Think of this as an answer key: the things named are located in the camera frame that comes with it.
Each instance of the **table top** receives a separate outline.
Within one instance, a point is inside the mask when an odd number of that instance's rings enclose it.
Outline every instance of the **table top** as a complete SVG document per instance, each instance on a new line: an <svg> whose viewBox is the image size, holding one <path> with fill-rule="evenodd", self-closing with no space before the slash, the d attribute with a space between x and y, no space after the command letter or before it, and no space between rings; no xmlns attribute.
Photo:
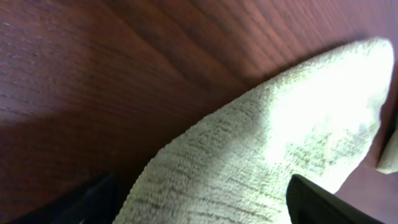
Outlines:
<svg viewBox="0 0 398 224"><path fill-rule="evenodd" d="M395 0L13 0L0 18L0 221L104 171L125 195L173 138L316 54L375 35L398 48ZM372 167L397 76L371 153L338 193L384 222L398 217L398 175Z"/></svg>

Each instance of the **white towel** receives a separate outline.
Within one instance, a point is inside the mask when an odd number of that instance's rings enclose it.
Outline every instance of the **white towel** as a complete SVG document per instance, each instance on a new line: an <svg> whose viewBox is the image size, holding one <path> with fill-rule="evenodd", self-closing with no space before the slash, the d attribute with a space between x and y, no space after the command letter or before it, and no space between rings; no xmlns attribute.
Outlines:
<svg viewBox="0 0 398 224"><path fill-rule="evenodd" d="M292 174L335 193L365 157L393 62L368 39L248 91L161 149L114 223L289 222Z"/></svg>

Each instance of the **black object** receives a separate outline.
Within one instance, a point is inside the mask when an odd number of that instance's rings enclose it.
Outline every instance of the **black object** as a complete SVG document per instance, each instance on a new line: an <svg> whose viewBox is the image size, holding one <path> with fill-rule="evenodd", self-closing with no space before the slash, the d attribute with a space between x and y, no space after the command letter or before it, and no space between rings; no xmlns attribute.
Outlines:
<svg viewBox="0 0 398 224"><path fill-rule="evenodd" d="M109 224L117 212L114 174L106 174L9 224Z"/></svg>
<svg viewBox="0 0 398 224"><path fill-rule="evenodd" d="M292 176L286 193L293 224L380 224L305 177Z"/></svg>

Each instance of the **folded towel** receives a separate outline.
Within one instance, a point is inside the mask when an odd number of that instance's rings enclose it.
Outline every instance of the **folded towel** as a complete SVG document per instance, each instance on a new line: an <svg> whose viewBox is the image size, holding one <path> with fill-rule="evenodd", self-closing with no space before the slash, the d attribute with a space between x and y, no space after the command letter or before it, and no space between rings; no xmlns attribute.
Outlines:
<svg viewBox="0 0 398 224"><path fill-rule="evenodd" d="M161 149L114 223L288 222L292 174L335 193L365 157L393 62L369 39L248 91Z"/></svg>

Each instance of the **wood grain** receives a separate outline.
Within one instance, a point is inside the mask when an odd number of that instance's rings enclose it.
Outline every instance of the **wood grain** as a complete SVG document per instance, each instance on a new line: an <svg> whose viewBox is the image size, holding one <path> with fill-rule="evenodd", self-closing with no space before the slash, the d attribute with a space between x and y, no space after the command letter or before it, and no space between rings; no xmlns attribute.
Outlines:
<svg viewBox="0 0 398 224"><path fill-rule="evenodd" d="M162 146L312 55L398 47L394 0L4 0L0 20L0 221L104 171L126 195Z"/></svg>

